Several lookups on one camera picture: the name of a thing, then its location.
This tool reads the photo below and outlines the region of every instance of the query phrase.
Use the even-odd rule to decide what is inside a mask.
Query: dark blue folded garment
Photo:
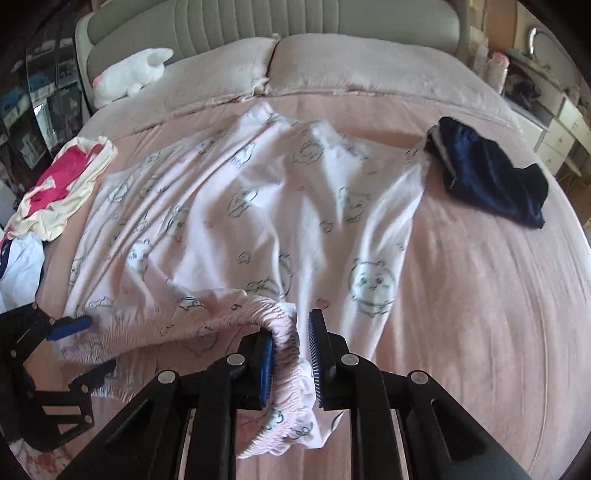
[[[544,226],[548,181],[538,165],[515,168],[496,142],[449,117],[429,130],[425,150],[445,166],[451,196],[531,228]]]

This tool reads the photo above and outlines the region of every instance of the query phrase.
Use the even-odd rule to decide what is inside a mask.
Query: bottle
[[[509,58],[502,53],[493,53],[492,58],[486,63],[484,81],[499,94],[505,86],[508,68]]]

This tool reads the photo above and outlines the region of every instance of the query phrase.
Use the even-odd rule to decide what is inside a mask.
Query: headboard
[[[468,0],[111,0],[81,20],[85,89],[107,67],[149,47],[168,63],[247,37],[339,33],[433,47],[465,60]]]

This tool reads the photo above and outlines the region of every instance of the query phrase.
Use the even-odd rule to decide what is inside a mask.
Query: pillow
[[[460,60],[433,48],[373,38],[305,34],[281,40],[265,93],[408,95],[518,128],[509,105]]]
[[[160,80],[98,110],[86,138],[126,137],[174,117],[262,93],[275,38],[245,38],[168,65]]]

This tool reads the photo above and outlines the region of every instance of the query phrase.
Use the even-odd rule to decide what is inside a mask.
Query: mirror
[[[562,88],[573,89],[579,85],[579,72],[570,56],[552,33],[532,28],[529,37],[531,57],[554,77]]]

